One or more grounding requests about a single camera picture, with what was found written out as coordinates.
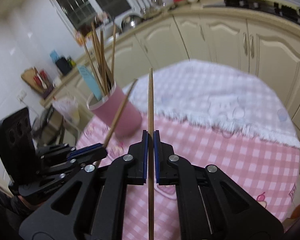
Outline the person's left hand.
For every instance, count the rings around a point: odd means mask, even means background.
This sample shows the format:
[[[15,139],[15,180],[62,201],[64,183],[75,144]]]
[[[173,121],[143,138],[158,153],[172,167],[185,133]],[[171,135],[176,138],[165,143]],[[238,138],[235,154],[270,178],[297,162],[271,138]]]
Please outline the person's left hand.
[[[22,201],[22,203],[28,208],[28,209],[31,209],[31,210],[36,210],[38,209],[39,207],[41,207],[43,203],[40,203],[40,204],[37,204],[37,205],[32,205],[30,204],[27,200],[25,200],[22,196],[18,196],[18,198]]]

